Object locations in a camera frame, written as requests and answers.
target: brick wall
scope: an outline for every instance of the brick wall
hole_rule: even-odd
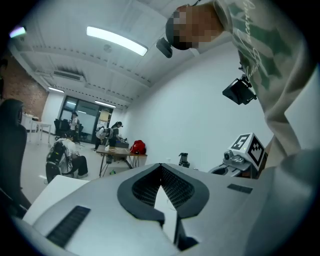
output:
[[[3,98],[23,102],[23,112],[32,114],[41,120],[48,92],[36,82],[18,61],[7,52],[2,59],[8,60],[8,67],[3,72]]]

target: white floor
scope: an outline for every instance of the white floor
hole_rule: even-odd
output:
[[[49,145],[47,133],[42,134],[42,141],[38,133],[32,133],[31,142],[29,142],[29,136],[30,133],[28,133],[24,150],[20,181],[22,192],[30,203],[33,203],[46,187],[46,158],[51,146],[55,143],[55,138],[53,135],[50,136]],[[89,143],[76,144],[80,156],[85,156],[88,166],[88,177],[83,180],[91,181],[99,178],[102,156],[92,150],[94,147],[94,144]],[[111,171],[119,173],[126,170],[129,170],[129,167],[125,162],[112,162],[104,176],[110,175]]]

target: red bag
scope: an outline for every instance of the red bag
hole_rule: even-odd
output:
[[[136,140],[130,148],[130,151],[137,155],[144,155],[146,153],[146,144],[144,144],[142,140]]]

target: fluorescent ceiling light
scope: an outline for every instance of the fluorescent ceiling light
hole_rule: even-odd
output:
[[[9,36],[11,38],[14,38],[14,37],[17,37],[17,36],[20,36],[20,35],[23,35],[26,33],[26,30],[23,26],[20,26],[20,27],[17,27],[15,28],[14,30],[12,30],[9,34]]]
[[[97,100],[95,100],[94,102],[97,103],[97,104],[100,104],[100,105],[111,107],[111,108],[115,108],[116,107],[114,105],[110,105],[110,104],[107,104],[107,103],[104,103],[104,102],[100,102],[100,101],[97,101]]]
[[[59,90],[59,89],[56,89],[56,88],[52,88],[52,87],[48,87],[50,90],[52,91],[56,91],[56,92],[59,92],[59,93],[64,93],[63,90]]]
[[[148,50],[146,47],[134,41],[131,41],[128,38],[96,27],[88,26],[86,28],[86,34],[87,36],[104,39],[117,45],[123,46],[141,56],[144,56]]]

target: ceiling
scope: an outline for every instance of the ceiling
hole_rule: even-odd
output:
[[[156,42],[165,34],[172,12],[195,0],[50,0],[35,7],[19,24],[27,34],[13,38],[9,49],[43,87],[56,87],[85,101],[127,108],[168,72],[231,36],[222,34],[199,49],[173,49],[166,58]],[[88,26],[116,32],[147,46],[140,56],[120,45],[87,36]],[[54,71],[83,77],[59,79]]]

